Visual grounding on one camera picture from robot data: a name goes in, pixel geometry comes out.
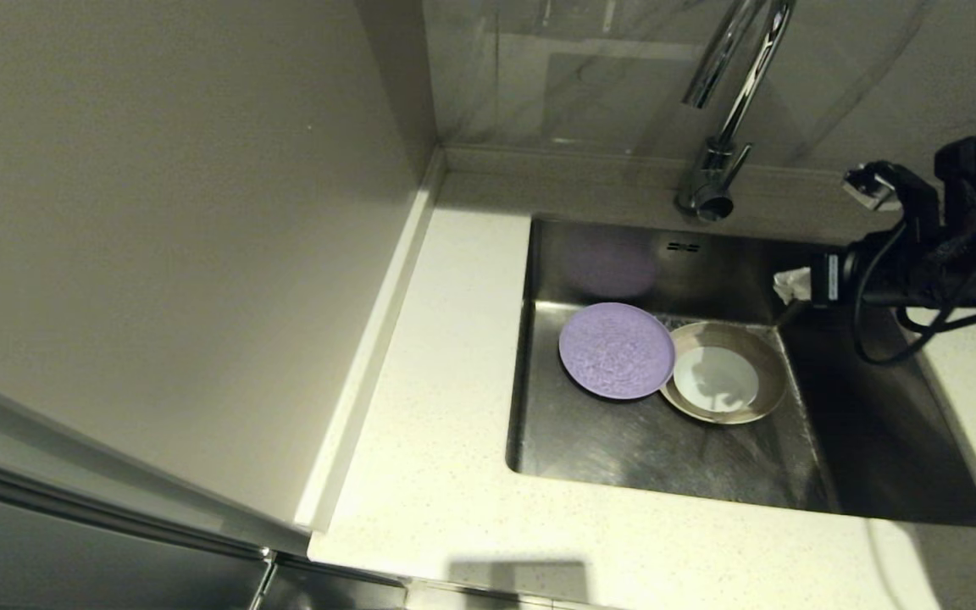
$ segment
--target faucet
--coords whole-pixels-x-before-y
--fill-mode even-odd
[[[751,153],[749,142],[744,144],[734,159],[736,144],[733,138],[736,137],[736,131],[740,128],[740,122],[748,112],[751,101],[755,99],[760,82],[763,82],[763,77],[767,74],[774,52],[778,51],[782,37],[785,36],[796,0],[735,0],[729,12],[721,19],[706,52],[702,54],[702,61],[695,70],[683,99],[683,103],[693,108],[705,107],[713,89],[724,76],[740,40],[751,27],[759,9],[766,3],[770,3],[766,31],[763,32],[762,42],[756,50],[756,57],[751,61],[744,84],[740,86],[740,92],[736,93],[736,100],[729,109],[729,114],[725,116],[720,131],[716,136],[706,139],[677,190],[677,206],[700,219],[721,220],[733,211],[729,185],[747,160],[748,153]]]

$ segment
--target sink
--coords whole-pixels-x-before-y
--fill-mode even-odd
[[[927,524],[976,526],[976,482],[948,407],[918,360],[857,360],[845,310],[786,308],[774,271],[816,244],[535,219],[507,464],[520,474]],[[774,412],[716,425],[656,393],[608,401],[559,362],[559,331],[593,302],[628,302],[667,328],[716,320],[767,342],[789,371]],[[873,351],[906,337],[864,318]]]

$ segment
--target tissue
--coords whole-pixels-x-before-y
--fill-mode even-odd
[[[812,300],[812,270],[809,267],[774,274],[774,292],[789,305],[793,301]]]

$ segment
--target plate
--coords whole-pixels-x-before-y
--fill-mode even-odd
[[[586,390],[634,401],[666,385],[675,348],[654,316],[623,302],[599,302],[567,320],[559,332],[559,359]]]
[[[773,347],[732,324],[698,323],[673,331],[677,366],[662,395],[710,424],[748,424],[782,403],[787,374]]]

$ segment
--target purple plate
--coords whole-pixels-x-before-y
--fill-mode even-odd
[[[578,385],[599,397],[648,397],[673,377],[675,357],[668,329],[623,302],[581,309],[559,333],[564,368]]]

